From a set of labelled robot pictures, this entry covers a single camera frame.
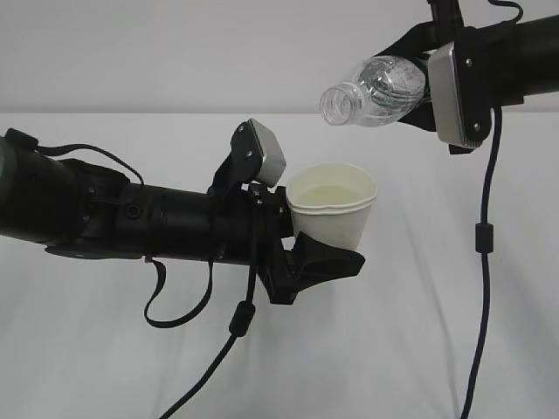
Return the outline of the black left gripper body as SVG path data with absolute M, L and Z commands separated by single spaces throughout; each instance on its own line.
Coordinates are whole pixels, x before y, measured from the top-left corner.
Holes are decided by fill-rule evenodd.
M 210 231 L 224 248 L 224 261 L 257 265 L 257 274 L 273 305 L 291 305 L 297 296 L 292 267 L 282 240 L 293 236 L 286 189 L 271 191 L 258 183 L 246 189 L 209 189 Z

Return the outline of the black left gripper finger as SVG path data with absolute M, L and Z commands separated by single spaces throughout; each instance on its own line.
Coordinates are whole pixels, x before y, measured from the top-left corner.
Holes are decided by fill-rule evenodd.
M 357 251 L 337 248 L 317 241 L 301 232 L 286 257 L 285 301 L 295 301 L 306 289 L 342 278 L 357 276 L 365 257 Z

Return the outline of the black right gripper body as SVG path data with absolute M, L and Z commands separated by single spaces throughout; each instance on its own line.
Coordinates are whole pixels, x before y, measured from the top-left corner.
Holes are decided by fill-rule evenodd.
M 466 27 L 457 1 L 431 1 L 433 21 L 439 23 L 440 46 L 453 42 L 459 61 L 459 85 L 466 103 L 466 115 L 479 116 L 476 110 L 476 84 L 479 81 L 479 40 L 472 27 Z M 449 152 L 459 151 L 449 146 Z

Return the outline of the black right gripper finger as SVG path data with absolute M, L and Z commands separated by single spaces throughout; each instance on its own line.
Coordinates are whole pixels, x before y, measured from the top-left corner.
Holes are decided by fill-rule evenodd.
M 431 102 L 422 102 L 414 107 L 405 116 L 400 118 L 398 123 L 417 127 L 426 132 L 436 132 L 436 122 Z
M 376 57 L 417 57 L 425 52 L 439 48 L 438 33 L 438 22 L 430 21 L 416 24 L 392 45 L 378 52 Z

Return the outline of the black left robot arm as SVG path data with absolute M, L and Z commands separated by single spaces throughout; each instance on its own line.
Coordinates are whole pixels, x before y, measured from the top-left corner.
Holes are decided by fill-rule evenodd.
M 1 233 L 57 256 L 144 257 L 254 265 L 270 301 L 357 275 L 361 254 L 295 234 L 286 160 L 267 127 L 242 122 L 206 192 L 149 186 L 73 159 L 74 145 L 42 147 L 16 129 L 1 139 Z M 283 239 L 294 237 L 292 249 Z

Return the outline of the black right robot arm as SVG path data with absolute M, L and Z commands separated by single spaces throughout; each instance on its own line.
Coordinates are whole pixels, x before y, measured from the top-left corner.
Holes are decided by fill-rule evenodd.
M 404 116 L 434 132 L 452 155 L 470 154 L 497 128 L 496 112 L 558 90 L 558 17 L 465 25 L 459 2 L 432 1 L 429 22 L 382 55 L 425 59 L 431 100 Z

